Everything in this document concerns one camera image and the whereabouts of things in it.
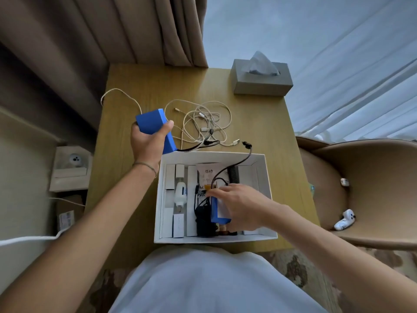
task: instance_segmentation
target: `blue battery pack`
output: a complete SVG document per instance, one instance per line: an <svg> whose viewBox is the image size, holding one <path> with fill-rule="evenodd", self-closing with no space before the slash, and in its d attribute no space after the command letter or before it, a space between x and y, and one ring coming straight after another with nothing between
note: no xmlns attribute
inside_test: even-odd
<svg viewBox="0 0 417 313"><path fill-rule="evenodd" d="M152 135L159 131L168 120L166 119L164 110L159 108L158 110L137 115L136 122L138 123L141 132ZM171 132L169 132L165 137L164 151L162 154L171 153L176 150L177 147L175 147L174 138L172 137Z"/></svg>
<svg viewBox="0 0 417 313"><path fill-rule="evenodd" d="M211 222L212 223L219 223L220 225L226 225L232 221L231 219L227 219L225 217L218 217L217 216L217 198L211 197Z"/></svg>

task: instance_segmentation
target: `wooden table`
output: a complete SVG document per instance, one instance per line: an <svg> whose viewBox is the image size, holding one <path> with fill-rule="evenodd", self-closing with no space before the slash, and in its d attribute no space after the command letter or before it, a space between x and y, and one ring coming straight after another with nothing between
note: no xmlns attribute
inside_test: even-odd
<svg viewBox="0 0 417 313"><path fill-rule="evenodd" d="M228 141L231 143L240 138L242 141L252 143L254 153L264 153L272 198L291 206L306 219L319 224L284 98L234 95L229 73L228 69L216 68L116 64L110 67L107 90L111 88L124 90L138 100L143 112L164 108L173 99L197 103L218 100L226 103L233 115L232 124L226 130ZM184 115L175 112L174 107L183 111L193 108L189 103L177 101L171 103L167 109L166 117L173 119L181 127ZM210 109L221 112L223 115L221 125L228 122L228 113L224 108L213 104ZM112 91L106 96L86 211L91 210L131 167L133 155L129 140L130 129L137 114L139 114L138 106L121 92ZM180 131L174 128L173 135L180 136ZM218 145L208 149L247 152L242 144L234 147ZM161 247L161 244L153 243L156 186L157 180L151 185L120 235L105 268L137 266L151 251ZM291 247L281 237L276 240L216 245L233 253L272 251Z"/></svg>

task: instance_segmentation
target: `gray tissue box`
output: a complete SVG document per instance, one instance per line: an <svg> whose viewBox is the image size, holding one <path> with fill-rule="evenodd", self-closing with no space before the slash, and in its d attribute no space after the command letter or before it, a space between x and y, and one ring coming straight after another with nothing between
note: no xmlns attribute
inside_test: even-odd
<svg viewBox="0 0 417 313"><path fill-rule="evenodd" d="M230 70L230 79L234 94L257 94L285 96L292 88L292 79L288 65L282 62L273 62L280 72L277 76L253 75L242 71L249 60L235 59Z"/></svg>

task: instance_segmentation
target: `beige chair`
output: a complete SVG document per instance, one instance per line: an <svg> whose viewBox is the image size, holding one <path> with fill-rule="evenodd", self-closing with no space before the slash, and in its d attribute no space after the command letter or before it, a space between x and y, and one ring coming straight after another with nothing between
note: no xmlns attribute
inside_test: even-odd
<svg viewBox="0 0 417 313"><path fill-rule="evenodd" d="M359 246L417 250L417 143L296 139L321 227L331 230L350 208L356 222L333 231L337 236Z"/></svg>

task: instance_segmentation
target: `forearm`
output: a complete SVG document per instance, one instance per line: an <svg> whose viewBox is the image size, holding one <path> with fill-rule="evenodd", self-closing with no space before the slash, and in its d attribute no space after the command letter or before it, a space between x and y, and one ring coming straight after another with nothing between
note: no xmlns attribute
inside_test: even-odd
<svg viewBox="0 0 417 313"><path fill-rule="evenodd" d="M2 294L1 312L75 312L155 177L134 166Z"/></svg>
<svg viewBox="0 0 417 313"><path fill-rule="evenodd" d="M271 204L266 225L299 248L353 302L373 312L414 312L417 284L307 221L288 206Z"/></svg>

